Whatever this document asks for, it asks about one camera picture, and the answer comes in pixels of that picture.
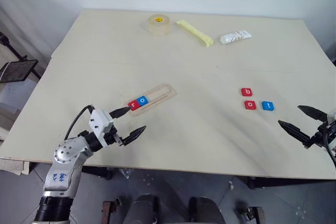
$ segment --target wooden table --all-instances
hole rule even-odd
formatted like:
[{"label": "wooden table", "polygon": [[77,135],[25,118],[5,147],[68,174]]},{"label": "wooden table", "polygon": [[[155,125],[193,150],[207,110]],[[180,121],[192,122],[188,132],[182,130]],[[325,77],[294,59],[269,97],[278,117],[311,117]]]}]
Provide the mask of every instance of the wooden table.
[{"label": "wooden table", "polygon": [[[168,83],[176,96],[115,123],[122,136],[147,125],[127,147],[103,149],[88,165],[187,170],[288,178],[336,178],[325,150],[306,150],[278,120],[306,134],[319,122],[298,105],[330,112],[336,105],[335,67],[303,21],[166,14],[167,36],[146,30],[153,13],[84,10],[15,122],[0,156],[51,162],[68,126],[87,104],[112,111]],[[204,45],[176,26],[186,19],[215,39]],[[247,30],[251,39],[222,45],[220,35]],[[254,95],[245,98],[241,88]],[[245,100],[257,103],[246,110]],[[274,111],[264,111],[272,101]],[[86,114],[72,135],[88,129]]]}]

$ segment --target white paper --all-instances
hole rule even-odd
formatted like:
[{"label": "white paper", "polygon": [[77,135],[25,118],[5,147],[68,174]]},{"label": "white paper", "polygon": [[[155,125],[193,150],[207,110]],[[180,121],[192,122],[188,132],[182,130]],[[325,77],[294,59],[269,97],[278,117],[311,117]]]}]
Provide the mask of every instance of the white paper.
[{"label": "white paper", "polygon": [[0,91],[0,103],[22,110],[36,84],[30,79],[5,84]]}]

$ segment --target black cable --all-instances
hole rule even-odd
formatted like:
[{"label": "black cable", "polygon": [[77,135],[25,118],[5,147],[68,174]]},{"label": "black cable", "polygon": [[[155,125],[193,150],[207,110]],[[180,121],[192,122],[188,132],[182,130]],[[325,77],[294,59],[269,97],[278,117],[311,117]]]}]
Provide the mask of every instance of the black cable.
[{"label": "black cable", "polygon": [[327,151],[328,151],[329,156],[331,157],[331,160],[334,162],[334,165],[335,165],[335,168],[336,168],[336,158],[333,156],[333,154],[332,154],[332,152],[331,152],[331,149],[330,149],[330,147],[329,147],[329,143],[328,143],[328,133],[327,133],[327,132],[324,132],[324,133],[323,133],[323,143],[324,143],[325,148],[326,148]]},{"label": "black cable", "polygon": [[67,134],[64,137],[64,140],[68,139],[68,136],[72,130],[72,127],[74,126],[74,124],[77,122],[77,120],[80,118],[80,116],[84,113],[85,110],[89,110],[90,113],[92,113],[92,111],[94,110],[94,107],[92,105],[87,105],[86,107],[84,107],[79,113],[78,115],[75,117],[75,119],[73,120],[73,122],[71,123]]}]

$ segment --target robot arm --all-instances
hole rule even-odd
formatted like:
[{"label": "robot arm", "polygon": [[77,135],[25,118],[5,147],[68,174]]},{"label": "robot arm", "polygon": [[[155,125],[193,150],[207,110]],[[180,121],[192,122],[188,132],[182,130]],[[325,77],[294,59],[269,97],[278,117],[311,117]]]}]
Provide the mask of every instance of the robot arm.
[{"label": "robot arm", "polygon": [[78,189],[81,169],[85,161],[94,152],[115,142],[119,145],[133,142],[145,130],[146,126],[138,128],[125,139],[118,136],[117,129],[113,125],[113,118],[118,118],[129,110],[129,107],[125,107],[107,113],[91,109],[89,125],[93,132],[82,132],[77,137],[65,139],[57,146],[54,152],[54,162],[47,174],[43,195],[33,224],[70,223],[70,208]]},{"label": "robot arm", "polygon": [[289,135],[299,140],[306,149],[310,148],[313,144],[325,147],[336,168],[336,113],[326,114],[306,105],[299,105],[298,108],[307,116],[322,122],[318,127],[318,132],[310,137],[290,123],[279,120],[280,126]]}]

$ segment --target gray floor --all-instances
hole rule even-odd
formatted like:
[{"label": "gray floor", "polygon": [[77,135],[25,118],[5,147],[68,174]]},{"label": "gray floor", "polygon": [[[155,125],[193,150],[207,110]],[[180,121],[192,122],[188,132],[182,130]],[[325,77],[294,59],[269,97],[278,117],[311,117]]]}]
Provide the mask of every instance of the gray floor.
[{"label": "gray floor", "polygon": [[[0,171],[1,224],[31,223],[48,169],[49,165],[38,164],[28,176]],[[336,223],[335,181],[250,190],[235,176],[141,169],[134,170],[130,179],[119,172],[111,180],[83,174],[71,209],[71,223],[100,223],[103,201],[123,196],[124,207],[111,217],[111,223],[122,223],[130,202],[146,193],[159,196],[164,223],[185,221],[191,196],[215,201],[227,224],[244,223],[234,213],[239,202],[263,207],[267,224]]]}]

